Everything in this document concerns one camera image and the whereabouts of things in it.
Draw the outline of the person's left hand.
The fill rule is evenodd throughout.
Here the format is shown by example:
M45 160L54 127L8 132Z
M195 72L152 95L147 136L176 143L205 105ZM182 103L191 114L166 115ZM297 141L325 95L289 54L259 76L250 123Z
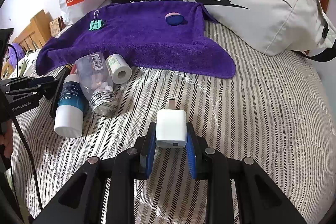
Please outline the person's left hand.
M10 158L13 153L13 121L6 122L6 132L1 135L0 144L5 146L4 155Z

